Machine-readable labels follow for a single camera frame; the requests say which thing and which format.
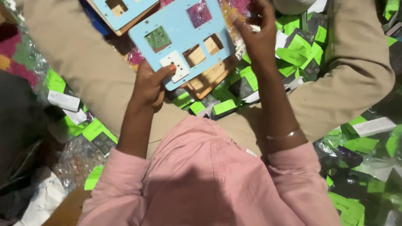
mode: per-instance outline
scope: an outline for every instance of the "pink shirt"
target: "pink shirt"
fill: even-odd
[[[268,159],[190,116],[151,160],[113,148],[78,225],[340,225],[311,143]]]

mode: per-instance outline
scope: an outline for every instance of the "bracelet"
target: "bracelet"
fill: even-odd
[[[280,136],[280,137],[271,137],[271,136],[266,136],[266,138],[267,139],[269,139],[269,140],[281,140],[281,139],[286,139],[286,138],[289,138],[289,137],[292,137],[292,136],[294,136],[295,134],[297,134],[298,132],[300,132],[301,131],[301,129],[300,129],[300,127],[297,129],[297,130],[295,130],[295,131],[293,131],[293,132],[291,132],[291,133],[289,133],[289,134],[287,134],[287,135],[284,135],[284,136]]]

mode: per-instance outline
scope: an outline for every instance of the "fingernail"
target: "fingernail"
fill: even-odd
[[[229,15],[229,18],[230,18],[230,22],[233,23],[235,20],[237,20],[238,16],[235,12],[231,12]]]
[[[175,71],[176,70],[176,66],[174,65],[174,64],[169,64],[169,70],[172,72],[172,71]]]

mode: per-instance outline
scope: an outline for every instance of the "light blue board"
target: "light blue board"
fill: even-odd
[[[167,90],[176,89],[186,81],[217,64],[219,62],[218,59],[224,60],[235,52],[235,47],[217,0],[205,0],[212,19],[198,28],[194,28],[186,10],[198,2],[199,0],[175,0],[129,30],[130,38],[140,49],[154,71],[161,68],[159,61],[171,52],[177,50],[180,53],[182,61],[190,70],[190,74],[176,83],[172,82],[170,78],[165,79],[164,84]],[[155,53],[144,36],[161,25],[168,34],[172,44]],[[204,45],[204,39],[214,33],[217,33],[222,41],[223,49],[211,56]],[[190,68],[182,53],[196,44],[201,46],[206,59]]]
[[[122,0],[127,6],[128,10],[124,12],[121,16],[116,17],[112,10],[107,6],[106,0],[93,0],[95,6],[98,7],[99,11],[106,18],[112,28],[117,31],[124,25],[128,24],[143,11],[147,10],[158,0],[140,0],[136,2],[135,0]]]

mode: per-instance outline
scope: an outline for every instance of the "beige trousers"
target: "beige trousers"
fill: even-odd
[[[101,122],[119,136],[136,74],[92,27],[78,0],[24,0],[23,4],[36,47]],[[334,0],[328,15],[330,44],[325,59],[329,71],[289,95],[310,141],[380,101],[395,80],[374,0]],[[164,103],[152,122],[148,156],[186,116],[173,104]],[[236,143],[260,154],[257,128],[263,117],[261,105],[256,104],[218,123]]]

